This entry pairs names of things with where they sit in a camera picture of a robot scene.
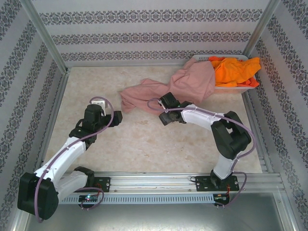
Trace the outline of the pink shorts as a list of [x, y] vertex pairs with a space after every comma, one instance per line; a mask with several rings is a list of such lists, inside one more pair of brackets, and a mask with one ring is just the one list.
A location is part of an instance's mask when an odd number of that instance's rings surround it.
[[176, 71], [168, 83], [152, 79], [143, 79], [139, 85], [128, 87], [120, 92], [121, 110], [129, 113], [134, 108], [153, 115], [162, 113], [158, 102], [147, 102], [153, 98], [161, 98], [171, 92], [181, 103], [184, 101], [199, 104], [215, 90], [215, 71], [210, 61], [198, 62], [191, 58]]

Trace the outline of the white plastic basket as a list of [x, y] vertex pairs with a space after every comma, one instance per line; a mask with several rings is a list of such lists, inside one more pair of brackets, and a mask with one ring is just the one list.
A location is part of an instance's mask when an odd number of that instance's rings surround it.
[[215, 93], [244, 93], [259, 83], [255, 74], [261, 69], [260, 59], [236, 54], [196, 54], [198, 62], [210, 61], [215, 71]]

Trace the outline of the grey metal sheet panel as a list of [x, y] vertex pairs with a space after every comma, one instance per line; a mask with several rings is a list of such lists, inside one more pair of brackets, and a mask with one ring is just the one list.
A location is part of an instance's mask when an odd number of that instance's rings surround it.
[[30, 217], [26, 231], [286, 231], [271, 193], [243, 193], [226, 208], [211, 204], [60, 205], [48, 220]]

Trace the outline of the aluminium table side rail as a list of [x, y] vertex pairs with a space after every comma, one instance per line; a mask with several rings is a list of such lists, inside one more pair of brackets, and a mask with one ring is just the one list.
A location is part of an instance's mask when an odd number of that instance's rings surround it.
[[256, 149], [258, 153], [258, 157], [260, 160], [260, 165], [263, 173], [273, 173], [272, 165], [270, 163], [269, 155], [263, 141], [263, 137], [261, 134], [261, 130], [258, 124], [257, 117], [255, 115], [255, 111], [253, 108], [253, 104], [251, 103], [251, 99], [249, 93], [246, 91], [242, 94], [243, 102], [245, 105], [246, 113], [248, 116], [249, 124], [251, 130], [256, 139]]
[[42, 142], [38, 150], [38, 155], [37, 155], [36, 162], [34, 165], [34, 170], [40, 167], [42, 163], [44, 162], [71, 69], [72, 68], [69, 67], [66, 70], [66, 72], [63, 73], [61, 80], [59, 81], [58, 87], [56, 89], [55, 96], [53, 99], [53, 104], [52, 104], [49, 118], [46, 124], [46, 129], [43, 134], [43, 139], [42, 139]]

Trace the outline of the aluminium table back rail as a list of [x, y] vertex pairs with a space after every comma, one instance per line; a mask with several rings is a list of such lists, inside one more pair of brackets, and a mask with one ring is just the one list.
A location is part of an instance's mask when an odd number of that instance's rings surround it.
[[189, 59], [158, 59], [158, 60], [109, 60], [109, 61], [67, 61], [67, 67], [113, 67], [113, 66], [154, 66], [180, 65], [183, 66]]

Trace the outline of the aluminium mounting rail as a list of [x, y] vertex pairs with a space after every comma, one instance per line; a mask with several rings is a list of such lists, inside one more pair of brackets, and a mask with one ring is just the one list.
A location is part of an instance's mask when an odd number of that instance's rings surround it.
[[[110, 177], [110, 194], [185, 194], [198, 193], [192, 176], [198, 173], [137, 173], [137, 172], [95, 172], [97, 177]], [[272, 193], [285, 190], [278, 173], [236, 174], [242, 193]]]

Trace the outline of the aluminium frame post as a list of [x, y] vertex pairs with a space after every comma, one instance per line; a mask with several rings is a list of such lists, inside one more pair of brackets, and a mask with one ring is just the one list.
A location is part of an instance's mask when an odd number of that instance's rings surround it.
[[255, 27], [250, 39], [248, 40], [247, 45], [245, 46], [242, 55], [245, 55], [246, 57], [250, 56], [251, 52], [253, 51], [255, 44], [257, 43], [258, 39], [262, 35], [264, 29], [266, 28], [266, 25], [272, 15], [274, 14], [276, 8], [278, 7], [281, 0], [269, 0], [263, 14], [260, 17], [260, 20]]
[[51, 35], [49, 34], [46, 26], [44, 25], [40, 14], [37, 12], [32, 0], [19, 0], [22, 7], [24, 8], [25, 12], [27, 13], [28, 17], [30, 18], [31, 22], [33, 23], [34, 27], [36, 28], [37, 32], [39, 33], [42, 41], [45, 43], [48, 51], [50, 52], [53, 60], [56, 62], [57, 66], [59, 67], [62, 74], [67, 73], [67, 66], [58, 51]]

